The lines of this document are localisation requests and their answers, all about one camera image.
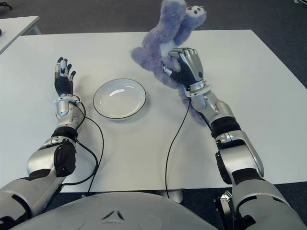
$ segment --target black cable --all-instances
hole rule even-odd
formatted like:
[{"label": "black cable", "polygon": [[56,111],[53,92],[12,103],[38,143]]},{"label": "black cable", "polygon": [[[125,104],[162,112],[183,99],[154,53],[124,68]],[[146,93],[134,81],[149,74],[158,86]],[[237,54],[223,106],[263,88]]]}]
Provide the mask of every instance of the black cable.
[{"label": "black cable", "polygon": [[82,121],[81,121],[80,124],[76,127],[76,130],[80,127],[80,125],[82,125],[82,123],[83,123],[83,121],[85,120],[85,117],[86,117],[86,109],[85,109],[85,107],[84,107],[84,104],[83,104],[82,102],[80,102],[80,104],[81,104],[82,107],[83,107],[84,113],[82,112],[82,110],[81,110],[78,106],[76,106],[78,109],[80,109],[81,113],[83,114]]},{"label": "black cable", "polygon": [[96,155],[95,155],[89,148],[87,148],[85,145],[83,145],[79,140],[76,139],[76,142],[77,142],[81,147],[83,147],[85,150],[87,150],[87,151],[94,157],[95,162],[96,162],[95,168],[94,168],[92,174],[89,175],[88,177],[86,177],[84,180],[81,180],[81,181],[79,181],[79,182],[74,182],[74,183],[64,183],[64,184],[60,184],[60,185],[58,186],[58,188],[56,189],[55,193],[53,194],[53,196],[51,197],[51,199],[49,200],[49,202],[47,203],[47,205],[45,206],[44,211],[47,210],[47,208],[50,206],[50,204],[52,203],[52,201],[54,200],[54,198],[60,193],[60,191],[62,190],[62,188],[63,188],[64,186],[82,184],[83,182],[89,180],[92,176],[96,175],[96,172],[97,172],[97,170],[98,170],[98,159],[97,159]]},{"label": "black cable", "polygon": [[95,168],[94,168],[92,174],[89,175],[88,177],[86,177],[85,179],[83,179],[83,180],[81,180],[81,181],[78,181],[78,182],[74,182],[74,183],[64,183],[64,184],[62,184],[62,187],[67,186],[67,185],[82,184],[83,182],[89,180],[92,176],[94,176],[94,175],[96,174],[96,172],[97,172],[97,169],[98,169],[98,159],[97,159],[96,155],[93,153],[93,151],[91,151],[88,147],[86,147],[85,145],[83,145],[83,144],[82,144],[80,141],[78,141],[77,139],[76,139],[76,142],[77,142],[82,148],[84,148],[85,150],[87,150],[87,151],[94,157],[95,162],[96,162]]},{"label": "black cable", "polygon": [[[104,135],[103,135],[103,133],[102,133],[101,128],[99,127],[99,125],[98,125],[94,120],[90,119],[89,117],[85,117],[85,118],[86,118],[86,119],[89,119],[90,121],[92,121],[92,122],[98,127],[98,129],[99,129],[99,131],[100,131],[100,134],[101,134],[101,138],[102,138],[102,150],[101,150],[101,155],[100,155],[100,159],[99,159],[99,163],[98,163],[98,167],[97,167],[97,170],[98,170],[98,168],[99,168],[99,166],[100,166],[100,162],[101,162],[101,160],[102,160],[102,156],[103,156],[103,154],[104,154],[105,139],[104,139]],[[97,171],[96,171],[95,174],[93,175],[93,178],[92,178],[90,187],[89,187],[88,190],[87,190],[88,193],[89,193],[90,190],[91,190],[91,187],[92,187],[94,178],[95,178],[95,176],[96,176],[96,173],[97,173]]]},{"label": "black cable", "polygon": [[75,105],[75,106],[81,111],[81,113],[83,114],[83,119],[82,119],[81,123],[78,125],[78,127],[83,123],[83,121],[84,121],[85,119],[88,119],[88,120],[92,121],[92,122],[98,127],[98,129],[99,129],[99,131],[100,131],[100,134],[101,134],[101,138],[102,138],[102,150],[101,150],[101,155],[100,155],[100,159],[99,159],[99,163],[98,163],[97,170],[94,172],[92,181],[91,181],[90,186],[89,186],[89,188],[88,188],[88,190],[87,190],[87,192],[89,193],[90,190],[91,190],[91,187],[92,187],[94,178],[95,178],[95,176],[96,176],[96,174],[97,174],[98,168],[99,168],[99,166],[100,166],[100,163],[101,163],[101,160],[102,160],[102,156],[103,156],[103,154],[104,154],[105,139],[104,139],[104,135],[103,135],[103,133],[102,133],[102,130],[101,130],[100,126],[99,126],[93,119],[91,119],[91,118],[89,118],[89,117],[86,117],[86,109],[85,109],[85,107],[84,107],[84,105],[83,105],[82,102],[80,102],[80,104],[82,105],[84,112],[83,112],[76,104],[73,104],[73,105]]},{"label": "black cable", "polygon": [[177,131],[177,133],[176,133],[176,135],[175,135],[175,137],[174,137],[173,140],[172,140],[172,143],[171,143],[171,145],[170,145],[170,147],[169,147],[169,149],[168,149],[168,153],[167,153],[167,159],[166,159],[166,164],[165,164],[165,190],[166,190],[166,194],[167,194],[167,197],[168,197],[168,198],[169,198],[169,194],[168,194],[168,189],[167,189],[167,180],[166,180],[166,176],[167,176],[167,163],[168,163],[169,153],[170,153],[170,151],[171,151],[171,149],[172,149],[173,143],[174,143],[174,141],[175,141],[175,139],[176,139],[176,137],[177,137],[179,131],[181,130],[181,127],[182,127],[184,121],[186,120],[186,117],[187,117],[187,115],[188,115],[190,106],[191,106],[191,100],[190,100],[190,102],[189,102],[187,112],[186,112],[186,114],[185,114],[185,116],[184,116],[184,118],[183,118],[183,120],[182,120],[182,122],[181,122],[181,125],[180,125],[180,127],[179,127],[179,129],[178,129],[178,131]]},{"label": "black cable", "polygon": [[304,0],[301,0],[301,5],[303,8],[307,8],[307,3]]},{"label": "black cable", "polygon": [[79,101],[81,101],[81,100],[80,100],[80,97],[79,97],[79,96],[77,96],[77,95],[74,95],[74,97],[77,97],[77,98],[78,98],[78,100],[79,100]]},{"label": "black cable", "polygon": [[209,125],[209,122],[207,121],[207,119],[205,118],[205,116],[204,116],[202,113],[200,113],[200,112],[198,112],[198,114],[199,114],[199,115],[202,117],[202,119],[206,122],[208,128],[209,128],[210,131],[212,132],[212,128],[211,128],[211,126]]}]

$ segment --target white table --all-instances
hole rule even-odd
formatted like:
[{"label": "white table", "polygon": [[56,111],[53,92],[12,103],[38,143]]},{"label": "white table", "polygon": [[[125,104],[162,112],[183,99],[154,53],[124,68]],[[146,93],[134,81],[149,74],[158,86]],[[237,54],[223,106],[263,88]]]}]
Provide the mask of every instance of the white table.
[{"label": "white table", "polygon": [[21,35],[40,35],[35,24],[38,19],[38,16],[0,19],[0,54]]},{"label": "white table", "polygon": [[[176,90],[162,85],[130,58],[146,33],[54,34],[19,37],[0,56],[0,186],[26,176],[26,162],[52,134],[54,65],[64,56],[77,71],[75,92],[101,126],[105,153],[92,191],[164,189],[166,154],[186,111]],[[272,183],[307,180],[307,90],[251,30],[195,31],[186,46],[198,50],[204,76],[232,108],[260,155]],[[125,121],[108,120],[93,107],[105,82],[131,78],[147,92],[145,106]],[[79,140],[100,154],[101,137],[89,121]],[[170,155],[169,189],[227,186],[215,160],[208,127],[188,115]],[[93,169],[77,147],[77,168],[65,182]],[[89,183],[65,187],[84,192]]]}]

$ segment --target dark floor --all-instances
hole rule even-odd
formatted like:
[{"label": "dark floor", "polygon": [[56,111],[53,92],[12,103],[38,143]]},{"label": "dark floor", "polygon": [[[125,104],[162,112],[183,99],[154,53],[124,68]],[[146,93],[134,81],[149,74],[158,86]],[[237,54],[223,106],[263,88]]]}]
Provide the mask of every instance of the dark floor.
[{"label": "dark floor", "polygon": [[[208,12],[200,30],[251,29],[307,87],[307,8],[293,0],[187,0]],[[43,34],[149,31],[159,19],[161,0],[7,0],[0,19],[39,15]],[[307,224],[307,183],[277,185]],[[184,191],[183,205],[223,228],[213,199],[224,189]],[[50,207],[80,198],[60,194]]]}]

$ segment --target plush toy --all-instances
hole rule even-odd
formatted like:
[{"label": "plush toy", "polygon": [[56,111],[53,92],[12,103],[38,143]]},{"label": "plush toy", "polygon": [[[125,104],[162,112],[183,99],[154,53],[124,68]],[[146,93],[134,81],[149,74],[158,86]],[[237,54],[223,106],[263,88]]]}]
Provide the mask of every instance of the plush toy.
[{"label": "plush toy", "polygon": [[[189,98],[184,95],[180,85],[162,71],[161,62],[168,68],[179,72],[176,58],[170,58],[168,52],[180,46],[190,36],[192,30],[206,19],[206,12],[200,6],[190,6],[184,0],[163,0],[158,25],[144,38],[141,47],[133,49],[132,59],[142,68],[152,71],[164,85],[179,89],[183,103],[188,106]],[[191,107],[191,114],[204,124],[200,115]]]}]

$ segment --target plush toy ear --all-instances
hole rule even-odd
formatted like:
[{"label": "plush toy ear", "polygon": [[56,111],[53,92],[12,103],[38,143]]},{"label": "plush toy ear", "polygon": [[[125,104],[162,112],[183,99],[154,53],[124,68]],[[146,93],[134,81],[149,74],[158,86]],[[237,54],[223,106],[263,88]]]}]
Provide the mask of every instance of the plush toy ear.
[{"label": "plush toy ear", "polygon": [[178,33],[174,37],[174,42],[177,46],[184,43],[191,32],[206,20],[207,12],[200,6],[190,6],[187,8],[186,16],[183,19]]},{"label": "plush toy ear", "polygon": [[161,59],[161,44],[174,39],[186,15],[184,0],[163,0],[158,25],[144,38],[142,48],[151,60]]}]

